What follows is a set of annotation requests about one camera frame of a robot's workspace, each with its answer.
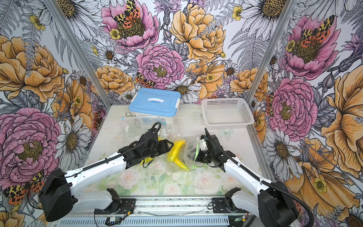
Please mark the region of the panda print zip-top bag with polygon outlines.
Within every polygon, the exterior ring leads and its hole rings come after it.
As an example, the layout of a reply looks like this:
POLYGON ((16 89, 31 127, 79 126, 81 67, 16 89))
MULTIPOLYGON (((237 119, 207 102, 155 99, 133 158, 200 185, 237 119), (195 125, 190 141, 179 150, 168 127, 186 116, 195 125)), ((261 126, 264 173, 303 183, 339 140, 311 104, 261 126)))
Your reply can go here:
POLYGON ((184 164, 190 169, 202 168, 206 164, 197 162, 197 156, 200 152, 200 137, 189 137, 186 139, 185 148, 183 151, 184 164))

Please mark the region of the clear zip-top bag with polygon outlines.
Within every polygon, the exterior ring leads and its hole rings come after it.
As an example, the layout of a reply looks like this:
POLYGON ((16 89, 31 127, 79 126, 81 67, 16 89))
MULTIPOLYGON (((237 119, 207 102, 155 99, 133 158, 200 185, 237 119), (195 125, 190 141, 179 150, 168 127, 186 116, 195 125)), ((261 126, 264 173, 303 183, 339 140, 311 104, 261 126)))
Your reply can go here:
POLYGON ((138 141, 156 122, 161 123, 161 129, 158 132, 159 139, 167 139, 174 142, 184 138, 181 120, 173 120, 157 115, 146 115, 120 120, 123 140, 125 142, 138 141))

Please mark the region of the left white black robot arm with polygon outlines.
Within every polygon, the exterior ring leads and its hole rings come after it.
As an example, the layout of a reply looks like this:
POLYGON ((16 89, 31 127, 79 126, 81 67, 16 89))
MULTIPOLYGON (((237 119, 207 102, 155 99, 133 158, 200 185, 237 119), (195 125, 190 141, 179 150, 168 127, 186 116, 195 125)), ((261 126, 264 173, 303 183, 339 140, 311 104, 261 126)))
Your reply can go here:
POLYGON ((141 164, 171 151, 173 142, 159 140, 155 132, 147 132, 138 141, 119 149, 111 156, 88 166, 63 172, 54 170, 39 192, 45 219, 53 222, 65 217, 80 205, 78 193, 85 187, 111 174, 141 164))

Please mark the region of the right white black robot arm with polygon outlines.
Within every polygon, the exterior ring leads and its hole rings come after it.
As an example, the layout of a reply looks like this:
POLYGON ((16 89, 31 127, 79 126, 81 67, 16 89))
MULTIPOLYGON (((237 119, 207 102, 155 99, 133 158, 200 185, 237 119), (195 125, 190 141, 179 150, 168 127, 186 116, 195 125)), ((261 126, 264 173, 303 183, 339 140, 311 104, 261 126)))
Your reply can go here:
POLYGON ((280 183, 266 179, 246 167, 232 152, 223 150, 215 135, 200 137, 197 162, 220 168, 249 190, 232 189, 226 195, 237 210, 245 210, 258 218, 266 227, 288 227, 299 216, 292 195, 280 183))

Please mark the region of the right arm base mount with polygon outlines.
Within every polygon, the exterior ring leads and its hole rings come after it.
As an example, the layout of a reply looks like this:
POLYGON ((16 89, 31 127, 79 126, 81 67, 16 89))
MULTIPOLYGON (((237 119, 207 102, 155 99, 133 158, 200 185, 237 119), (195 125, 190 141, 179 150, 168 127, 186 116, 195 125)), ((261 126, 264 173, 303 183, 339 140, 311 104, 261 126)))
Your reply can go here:
POLYGON ((246 213, 245 210, 237 208, 232 201, 232 196, 239 191, 241 188, 235 187, 228 191, 223 198, 212 198, 211 209, 213 213, 246 213))

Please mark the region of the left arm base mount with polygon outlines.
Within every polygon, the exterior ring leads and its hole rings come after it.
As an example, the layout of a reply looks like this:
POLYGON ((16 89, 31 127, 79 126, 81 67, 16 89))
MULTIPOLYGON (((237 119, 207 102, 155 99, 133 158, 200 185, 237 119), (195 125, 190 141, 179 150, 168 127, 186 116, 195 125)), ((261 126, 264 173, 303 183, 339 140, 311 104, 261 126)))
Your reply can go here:
POLYGON ((111 203, 104 209, 95 209, 96 215, 108 215, 108 214, 133 214, 136 199, 121 198, 117 192, 112 188, 107 188, 107 191, 111 195, 111 203))

